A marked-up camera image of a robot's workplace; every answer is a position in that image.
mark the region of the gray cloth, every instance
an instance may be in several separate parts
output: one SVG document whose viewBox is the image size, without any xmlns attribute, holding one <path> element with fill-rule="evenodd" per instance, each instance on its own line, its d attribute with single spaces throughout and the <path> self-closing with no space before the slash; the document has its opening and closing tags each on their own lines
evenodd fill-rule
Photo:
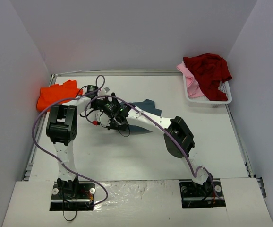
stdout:
<svg viewBox="0 0 273 227">
<path fill-rule="evenodd" d="M 143 102 L 135 102 L 131 104 L 139 107 L 142 110 L 145 110 L 146 112 L 155 114 L 157 116 L 161 116 L 162 114 L 161 110 L 155 108 L 155 102 L 150 99 L 146 99 Z M 147 129 L 144 129 L 135 125 L 131 125 L 129 128 L 131 132 L 147 132 L 148 131 Z"/>
</svg>

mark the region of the white basket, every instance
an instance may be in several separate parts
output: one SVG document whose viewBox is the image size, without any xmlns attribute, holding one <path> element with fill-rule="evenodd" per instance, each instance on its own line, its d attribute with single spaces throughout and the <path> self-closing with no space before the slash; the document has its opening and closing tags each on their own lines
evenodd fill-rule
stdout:
<svg viewBox="0 0 273 227">
<path fill-rule="evenodd" d="M 232 95 L 229 87 L 229 83 L 226 81 L 225 83 L 220 82 L 220 86 L 218 89 L 224 93 L 226 93 L 228 100 L 227 101 L 210 101 L 206 96 L 201 96 L 197 98 L 191 98 L 187 92 L 187 85 L 186 85 L 186 77 L 183 74 L 184 79 L 184 89 L 185 89 L 185 96 L 188 101 L 188 105 L 191 107 L 218 107 L 222 104 L 228 104 L 232 101 Z"/>
</svg>

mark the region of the folded cloth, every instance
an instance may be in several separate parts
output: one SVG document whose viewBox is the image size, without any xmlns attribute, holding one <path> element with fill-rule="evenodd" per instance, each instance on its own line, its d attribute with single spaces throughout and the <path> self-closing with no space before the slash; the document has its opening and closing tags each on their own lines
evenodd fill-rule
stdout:
<svg viewBox="0 0 273 227">
<path fill-rule="evenodd" d="M 193 74 L 189 71 L 189 69 L 186 68 L 185 64 L 181 63 L 176 68 L 186 77 L 188 96 L 191 98 L 204 96 L 201 89 L 199 88 L 197 80 L 194 79 Z"/>
<path fill-rule="evenodd" d="M 155 102 L 153 100 L 150 99 L 146 99 L 143 102 L 135 102 L 135 103 L 131 103 L 137 107 L 139 107 L 142 110 L 145 110 L 151 114 L 155 114 L 157 116 L 161 116 L 162 111 L 159 109 L 155 108 Z M 147 129 L 144 129 L 142 127 L 139 126 L 135 126 L 135 125 L 131 125 L 129 126 L 129 129 L 131 132 L 147 132 Z"/>
<path fill-rule="evenodd" d="M 37 110 L 43 111 L 54 102 L 64 98 L 75 98 L 82 94 L 82 90 L 77 88 L 77 81 L 68 80 L 62 85 L 55 84 L 50 87 L 40 88 L 40 97 L 37 103 Z"/>
<path fill-rule="evenodd" d="M 224 83 L 232 79 L 224 58 L 217 54 L 205 53 L 193 58 L 184 57 L 183 60 L 209 100 L 228 100 L 226 94 L 218 89 L 220 81 Z"/>
</svg>

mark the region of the pink cloth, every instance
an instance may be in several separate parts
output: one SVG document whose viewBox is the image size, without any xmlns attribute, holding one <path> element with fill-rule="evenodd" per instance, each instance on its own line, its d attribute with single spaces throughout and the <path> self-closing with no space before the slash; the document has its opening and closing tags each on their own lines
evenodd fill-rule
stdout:
<svg viewBox="0 0 273 227">
<path fill-rule="evenodd" d="M 194 79 L 193 74 L 186 68 L 184 63 L 179 64 L 176 67 L 186 77 L 187 91 L 190 98 L 196 98 L 204 96 L 201 89 L 199 88 L 198 82 Z"/>
</svg>

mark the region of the gray wall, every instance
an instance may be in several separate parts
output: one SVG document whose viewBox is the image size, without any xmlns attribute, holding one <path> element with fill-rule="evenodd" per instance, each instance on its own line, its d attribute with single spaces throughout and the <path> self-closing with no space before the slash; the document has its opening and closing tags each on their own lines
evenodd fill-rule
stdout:
<svg viewBox="0 0 273 227">
<path fill-rule="evenodd" d="M 11 0 L 50 73 L 227 56 L 256 0 Z"/>
<path fill-rule="evenodd" d="M 230 105 L 273 219 L 273 0 L 258 0 L 228 57 Z"/>
<path fill-rule="evenodd" d="M 0 0 L 0 226 L 31 149 L 39 87 L 49 74 L 8 0 Z"/>
</svg>

